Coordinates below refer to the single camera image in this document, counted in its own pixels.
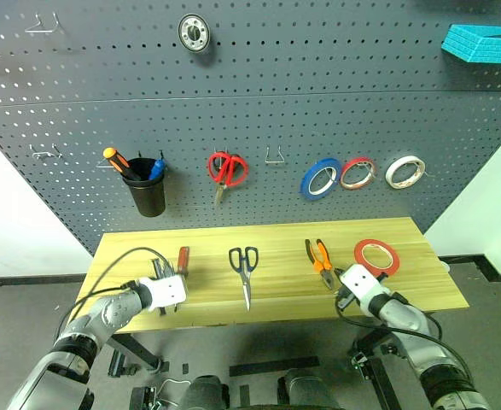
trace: scissor handle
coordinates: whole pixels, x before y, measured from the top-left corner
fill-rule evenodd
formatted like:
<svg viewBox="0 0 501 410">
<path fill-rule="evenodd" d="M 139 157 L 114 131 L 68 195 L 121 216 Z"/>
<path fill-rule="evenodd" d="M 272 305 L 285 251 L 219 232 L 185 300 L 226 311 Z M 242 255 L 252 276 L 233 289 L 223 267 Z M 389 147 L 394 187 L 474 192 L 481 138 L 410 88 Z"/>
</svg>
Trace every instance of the scissor handle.
<svg viewBox="0 0 501 410">
<path fill-rule="evenodd" d="M 239 185 L 248 175 L 248 164 L 246 161 L 244 161 L 239 155 L 232 155 L 230 157 L 229 163 L 224 164 L 224 167 L 228 166 L 229 169 L 227 171 L 227 178 L 225 180 L 225 185 L 226 186 L 235 186 Z M 242 175 L 237 178 L 236 180 L 233 180 L 233 174 L 235 173 L 236 169 L 241 166 L 242 167 Z"/>
<path fill-rule="evenodd" d="M 234 262 L 233 262 L 233 254 L 238 254 L 238 265 L 236 265 Z M 233 248 L 233 249 L 230 249 L 230 252 L 229 252 L 229 256 L 230 256 L 230 265 L 231 267 L 233 268 L 233 270 L 235 272 L 239 272 L 239 273 L 242 273 L 243 272 L 243 269 L 242 269 L 242 250 L 241 248 Z"/>
<path fill-rule="evenodd" d="M 248 254 L 249 250 L 252 250 L 255 254 L 254 263 L 252 265 L 250 264 L 250 256 Z M 250 273 L 258 265 L 258 260 L 259 260 L 258 248 L 255 248 L 254 246 L 247 246 L 244 249 L 244 259 L 247 262 L 247 272 Z"/>
<path fill-rule="evenodd" d="M 214 167 L 214 161 L 216 161 L 217 159 L 220 159 L 220 164 L 222 164 L 218 171 L 216 171 L 216 168 Z M 222 182 L 222 179 L 224 178 L 225 173 L 227 172 L 230 159 L 231 155 L 223 151 L 215 152 L 214 154 L 208 157 L 208 174 L 210 175 L 210 178 L 212 178 L 214 182 L 218 183 Z"/>
</svg>

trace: teal foam block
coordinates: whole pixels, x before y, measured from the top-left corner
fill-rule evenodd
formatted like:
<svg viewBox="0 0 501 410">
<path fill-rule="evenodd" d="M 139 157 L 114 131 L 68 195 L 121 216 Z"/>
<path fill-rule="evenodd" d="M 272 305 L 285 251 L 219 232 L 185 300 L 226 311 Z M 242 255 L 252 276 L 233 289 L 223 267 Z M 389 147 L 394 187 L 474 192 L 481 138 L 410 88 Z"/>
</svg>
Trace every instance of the teal foam block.
<svg viewBox="0 0 501 410">
<path fill-rule="evenodd" d="M 466 62 L 501 63 L 501 27 L 453 24 L 442 49 Z"/>
</svg>

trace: black cable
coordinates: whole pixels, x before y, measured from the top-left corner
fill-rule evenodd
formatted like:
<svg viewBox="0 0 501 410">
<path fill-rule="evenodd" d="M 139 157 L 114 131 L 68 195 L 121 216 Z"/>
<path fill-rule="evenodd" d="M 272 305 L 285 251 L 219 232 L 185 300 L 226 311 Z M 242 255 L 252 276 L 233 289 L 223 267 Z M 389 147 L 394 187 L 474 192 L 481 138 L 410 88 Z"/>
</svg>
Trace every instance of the black cable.
<svg viewBox="0 0 501 410">
<path fill-rule="evenodd" d="M 56 328 L 56 332 L 55 332 L 55 338 L 53 339 L 53 343 L 56 342 L 56 339 L 59 338 L 59 335 L 61 334 L 61 328 L 62 328 L 62 324 L 64 323 L 64 320 L 67 319 L 68 316 L 70 316 L 70 313 L 73 311 L 73 309 L 78 306 L 78 305 L 83 305 L 83 303 L 89 299 L 90 297 L 92 296 L 95 296 L 95 295 L 99 295 L 101 293 L 106 293 L 106 292 L 113 292 L 114 290 L 121 290 L 122 288 L 121 287 L 116 287 L 116 288 L 106 288 L 106 289 L 100 289 L 100 290 L 97 290 L 95 292 L 91 292 L 91 293 L 88 293 L 87 295 L 83 296 L 81 299 L 79 299 L 77 302 L 75 302 L 61 317 L 61 321 L 58 325 L 58 327 Z"/>
<path fill-rule="evenodd" d="M 399 329 L 398 327 L 389 327 L 385 325 L 368 325 L 366 323 L 358 322 L 357 320 L 351 320 L 349 318 L 346 318 L 343 316 L 343 312 L 339 309 L 337 306 L 337 300 L 335 300 L 335 311 L 337 312 L 337 315 L 340 317 L 341 320 L 347 322 L 349 325 L 354 325 L 354 326 L 360 326 L 360 327 L 365 327 L 367 329 L 373 329 L 373 330 L 379 330 L 379 331 L 392 331 L 396 333 L 404 333 L 406 335 L 410 336 L 417 336 L 426 340 L 429 340 L 430 342 L 434 342 L 436 344 L 439 344 L 442 348 L 445 350 L 449 351 L 455 358 L 458 360 L 458 362 L 461 364 L 461 366 L 464 369 L 464 372 L 466 373 L 466 377 L 468 380 L 473 384 L 473 378 L 472 378 L 472 373 L 470 372 L 469 366 L 466 364 L 466 361 L 464 361 L 463 357 L 457 353 L 457 351 L 449 346 L 447 343 L 442 342 L 441 340 L 436 339 L 435 337 L 429 336 L 429 335 L 423 335 L 422 333 L 419 333 L 417 331 L 408 331 L 406 329 Z"/>
<path fill-rule="evenodd" d="M 433 318 L 430 313 L 425 313 L 424 315 L 428 318 L 428 320 L 436 325 L 436 329 L 438 329 L 438 340 L 441 340 L 444 336 L 444 331 L 441 328 L 440 322 Z"/>
<path fill-rule="evenodd" d="M 125 258 L 127 255 L 131 254 L 132 252 L 136 252 L 137 250 L 147 250 L 148 252 L 151 252 L 152 254 L 154 254 L 155 256 L 157 256 L 159 259 L 161 259 L 165 265 L 168 265 L 168 260 L 165 258 L 165 256 L 163 256 L 162 254 L 160 254 L 159 252 L 157 252 L 155 249 L 151 249 L 151 248 L 148 248 L 146 246 L 139 246 L 137 248 L 133 248 L 133 249 L 127 250 L 122 256 L 120 256 L 115 261 L 113 261 L 112 263 L 110 263 L 108 265 L 108 267 L 106 269 L 104 269 L 104 272 L 102 272 L 99 275 L 99 277 L 96 278 L 95 283 L 93 284 L 93 286 L 89 290 L 89 293 L 84 297 L 85 298 L 84 301 L 81 302 L 81 305 L 79 305 L 78 310 L 76 310 L 76 313 L 73 314 L 74 317 L 77 317 L 78 314 L 79 314 L 79 312 L 81 312 L 81 308 L 83 307 L 83 305 L 85 305 L 85 301 L 87 300 L 86 297 L 89 296 L 89 294 L 92 293 L 96 289 L 96 287 L 98 286 L 98 284 L 100 283 L 100 281 L 106 276 L 106 274 L 108 272 L 110 272 L 110 270 L 115 265 L 117 265 L 123 258 Z"/>
</svg>

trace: tape roll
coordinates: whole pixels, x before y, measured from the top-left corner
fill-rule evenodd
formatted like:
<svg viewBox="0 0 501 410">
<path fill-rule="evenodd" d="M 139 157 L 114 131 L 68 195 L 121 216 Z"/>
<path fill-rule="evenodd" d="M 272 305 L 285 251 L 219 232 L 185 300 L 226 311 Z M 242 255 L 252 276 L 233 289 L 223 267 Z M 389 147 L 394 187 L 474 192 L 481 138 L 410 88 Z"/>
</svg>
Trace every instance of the tape roll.
<svg viewBox="0 0 501 410">
<path fill-rule="evenodd" d="M 321 172 L 328 173 L 328 183 L 318 190 L 311 190 L 312 182 Z M 335 184 L 340 174 L 341 163 L 335 158 L 324 158 L 323 160 L 320 160 L 315 165 L 313 165 L 309 169 L 309 171 L 307 171 L 307 173 L 301 180 L 300 192 L 305 198 L 310 199 L 311 201 L 324 198 L 329 194 L 331 190 L 335 188 Z"/>
<path fill-rule="evenodd" d="M 388 266 L 378 267 L 371 264 L 364 256 L 366 248 L 376 248 L 385 252 L 390 258 Z M 388 276 L 393 276 L 400 267 L 400 258 L 396 251 L 386 243 L 377 241 L 376 239 L 364 239 L 358 242 L 354 247 L 354 260 L 360 265 L 364 265 L 375 277 L 379 276 L 382 272 L 385 272 Z"/>
<path fill-rule="evenodd" d="M 345 174 L 352 167 L 367 167 L 368 175 L 366 175 L 363 179 L 355 182 L 353 184 L 348 184 L 345 182 Z M 346 190 L 359 190 L 360 188 L 365 187 L 367 184 L 370 184 L 376 178 L 376 164 L 368 158 L 367 156 L 360 156 L 358 158 L 354 158 L 350 160 L 347 164 L 343 166 L 343 170 L 341 171 L 341 179 L 340 184 Z"/>
<path fill-rule="evenodd" d="M 405 164 L 415 164 L 417 169 L 411 175 L 408 179 L 405 179 L 400 182 L 393 182 L 393 176 L 396 171 L 400 167 L 402 167 Z M 415 184 L 424 174 L 424 161 L 420 160 L 414 155 L 408 155 L 408 156 L 403 156 L 399 160 L 396 160 L 391 164 L 391 166 L 388 168 L 387 173 L 385 174 L 385 179 L 387 180 L 388 184 L 392 186 L 395 190 L 401 190 L 403 188 L 408 188 Z"/>
</svg>

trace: white wall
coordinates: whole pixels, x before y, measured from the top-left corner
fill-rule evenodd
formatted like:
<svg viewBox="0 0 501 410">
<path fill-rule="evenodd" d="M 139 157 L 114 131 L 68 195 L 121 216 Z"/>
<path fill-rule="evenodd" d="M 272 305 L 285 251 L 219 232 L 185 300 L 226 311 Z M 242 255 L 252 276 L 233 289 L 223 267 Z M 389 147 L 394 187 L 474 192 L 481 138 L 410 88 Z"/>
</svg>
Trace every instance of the white wall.
<svg viewBox="0 0 501 410">
<path fill-rule="evenodd" d="M 501 147 L 425 234 L 436 254 L 484 254 L 501 273 Z"/>
<path fill-rule="evenodd" d="M 86 273 L 91 257 L 0 152 L 0 277 Z"/>
</svg>

